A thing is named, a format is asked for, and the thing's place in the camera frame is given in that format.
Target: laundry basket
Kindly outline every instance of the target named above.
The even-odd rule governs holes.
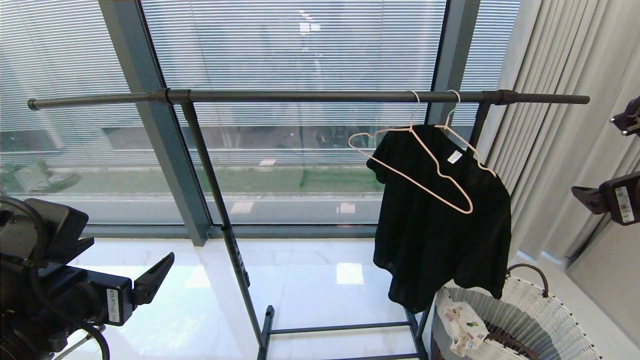
[[[511,276],[511,271],[521,266],[537,271],[542,276],[544,288]],[[517,264],[509,267],[500,300],[483,290],[455,285],[447,285],[437,296],[449,297],[453,302],[467,302],[484,320],[491,334],[479,348],[467,350],[465,357],[457,356],[450,350],[451,337],[436,309],[431,329],[432,359],[602,359],[573,314],[549,293],[547,278],[535,266]]]

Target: beige curtain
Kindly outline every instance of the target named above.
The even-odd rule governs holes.
[[[637,0],[522,2],[499,87],[591,102],[491,110],[479,150],[512,196],[512,256],[570,256],[603,219],[571,186],[597,187],[640,167],[640,140],[608,123],[640,94],[639,13]]]

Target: basket handle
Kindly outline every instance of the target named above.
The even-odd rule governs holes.
[[[502,336],[502,335],[496,335],[496,334],[488,334],[486,336],[486,338],[484,338],[485,340],[495,340],[498,341],[502,344],[502,346],[505,346],[504,344],[509,344],[512,347],[516,347],[522,351],[524,351],[525,353],[527,353],[527,355],[529,356],[529,359],[531,360],[539,360],[538,356],[536,355],[536,353],[533,352],[533,350],[529,349],[528,347],[526,347],[523,343],[519,342],[516,339],[511,339],[511,338],[507,338],[506,336]]]
[[[542,297],[549,297],[549,283],[547,281],[547,277],[545,276],[545,274],[542,272],[542,270],[540,270],[539,268],[536,268],[533,265],[529,265],[529,264],[515,264],[513,266],[509,266],[509,268],[507,268],[507,276],[511,276],[511,271],[515,268],[520,268],[520,267],[524,267],[524,268],[532,268],[533,270],[537,271],[538,274],[540,274],[540,277],[542,277],[542,283],[544,284],[544,290],[542,291]]]

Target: glossy marble floor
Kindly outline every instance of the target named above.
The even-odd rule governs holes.
[[[403,309],[387,298],[389,274],[371,261],[371,240],[239,244],[260,324],[270,304],[276,309],[275,329],[404,320]],[[175,264],[153,303],[137,308],[123,327],[106,330],[111,358],[255,359],[257,345],[221,240],[194,248],[187,240],[99,239],[71,265],[136,278],[170,251]],[[640,350],[565,276],[562,265],[546,258],[538,265],[547,273],[552,293],[568,304],[605,359],[640,359]],[[517,269],[516,275],[540,283],[527,269]],[[273,336],[268,358],[413,351],[408,329],[400,327]],[[90,341],[66,359],[99,358]]]

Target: black metal clothing rack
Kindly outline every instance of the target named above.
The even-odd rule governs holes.
[[[417,92],[420,102],[458,102],[458,97],[452,92]],[[297,329],[272,329],[275,310],[269,305],[264,317],[262,330],[258,323],[258,318],[253,307],[251,295],[249,294],[249,276],[244,268],[242,256],[237,245],[231,221],[227,213],[222,192],[216,179],[216,173],[211,163],[211,158],[207,152],[207,147],[202,136],[198,116],[196,114],[194,102],[416,102],[415,95],[411,92],[293,92],[293,91],[244,91],[244,90],[174,90],[163,88],[155,92],[136,94],[110,94],[95,95],[86,97],[67,97],[59,99],[30,99],[28,106],[32,110],[44,108],[87,106],[98,104],[131,103],[131,102],[156,102],[161,104],[180,105],[184,117],[189,125],[190,131],[196,144],[196,149],[200,161],[204,167],[207,179],[212,188],[212,194],[216,202],[216,207],[222,219],[221,230],[231,263],[236,275],[240,291],[244,300],[244,305],[249,314],[249,319],[259,345],[258,360],[266,360],[269,341],[272,335],[277,334],[297,334],[302,332],[321,332],[351,329],[371,329],[382,327],[409,326],[411,331],[415,352],[411,354],[397,354],[384,356],[370,356],[351,358],[351,360],[363,359],[413,359],[428,360],[428,355],[422,333],[427,322],[429,309],[425,310],[420,319],[420,324],[416,321],[414,314],[405,310],[406,321],[401,322],[381,322],[365,323],[355,325],[336,325],[322,327],[302,327]],[[489,107],[494,105],[513,104],[515,102],[544,102],[556,104],[587,104],[588,96],[581,95],[551,95],[551,94],[519,94],[511,90],[494,90],[482,92],[460,92],[461,102],[476,102],[479,104],[476,112],[476,122],[471,133],[469,143],[473,146],[477,141],[484,125]]]

